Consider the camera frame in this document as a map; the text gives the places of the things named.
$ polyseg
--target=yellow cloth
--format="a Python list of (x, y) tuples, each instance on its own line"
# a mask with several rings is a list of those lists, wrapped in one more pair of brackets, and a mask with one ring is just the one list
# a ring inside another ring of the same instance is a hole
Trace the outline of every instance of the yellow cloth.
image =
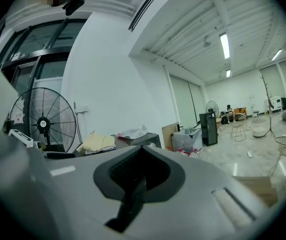
[(115, 138), (113, 136), (104, 136), (92, 132), (89, 137), (82, 144), (82, 148), (89, 152), (98, 152), (103, 148), (115, 145)]

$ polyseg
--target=plastic bag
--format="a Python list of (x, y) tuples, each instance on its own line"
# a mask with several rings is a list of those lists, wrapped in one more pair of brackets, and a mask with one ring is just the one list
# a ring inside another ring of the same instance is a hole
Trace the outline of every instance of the plastic bag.
[(175, 132), (172, 137), (174, 152), (187, 154), (189, 157), (200, 158), (202, 152), (201, 129), (190, 134), (189, 129)]
[(117, 134), (117, 136), (124, 139), (134, 140), (140, 138), (141, 136), (144, 136), (145, 134), (147, 134), (147, 128), (146, 126), (142, 125), (139, 128), (125, 130)]

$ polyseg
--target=fluorescent light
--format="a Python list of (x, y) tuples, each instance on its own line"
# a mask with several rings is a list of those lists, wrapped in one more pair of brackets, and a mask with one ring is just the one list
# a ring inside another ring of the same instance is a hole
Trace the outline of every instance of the fluorescent light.
[(281, 54), (281, 52), (282, 52), (282, 49), (279, 49), (277, 53), (275, 54), (275, 56), (273, 57), (272, 61), (276, 60), (276, 58)]
[(224, 51), (224, 57), (225, 59), (229, 58), (229, 46), (228, 46), (228, 39), (227, 39), (227, 34), (223, 33), (219, 36), (221, 39), (221, 43), (223, 46), (223, 51)]

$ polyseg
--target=white appliance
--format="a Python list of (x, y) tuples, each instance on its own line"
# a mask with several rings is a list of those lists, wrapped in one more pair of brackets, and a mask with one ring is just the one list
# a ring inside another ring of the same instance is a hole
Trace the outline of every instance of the white appliance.
[[(281, 110), (282, 111), (282, 102), (281, 102), (281, 96), (274, 96), (269, 98), (272, 105), (274, 106), (274, 108), (271, 108), (272, 111), (275, 110)], [(265, 100), (265, 107), (266, 107), (266, 111), (269, 111), (268, 108), (268, 100)]]

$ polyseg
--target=standing fan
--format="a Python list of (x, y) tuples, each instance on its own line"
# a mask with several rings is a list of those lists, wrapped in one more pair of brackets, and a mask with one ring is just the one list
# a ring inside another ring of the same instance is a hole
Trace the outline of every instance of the standing fan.
[(218, 118), (219, 117), (219, 110), (218, 110), (218, 105), (216, 102), (214, 101), (209, 101), (206, 104), (206, 112), (215, 112), (215, 117)]
[(11, 129), (46, 144), (46, 151), (67, 152), (75, 138), (72, 108), (59, 93), (48, 88), (33, 88), (20, 95), (9, 119)]

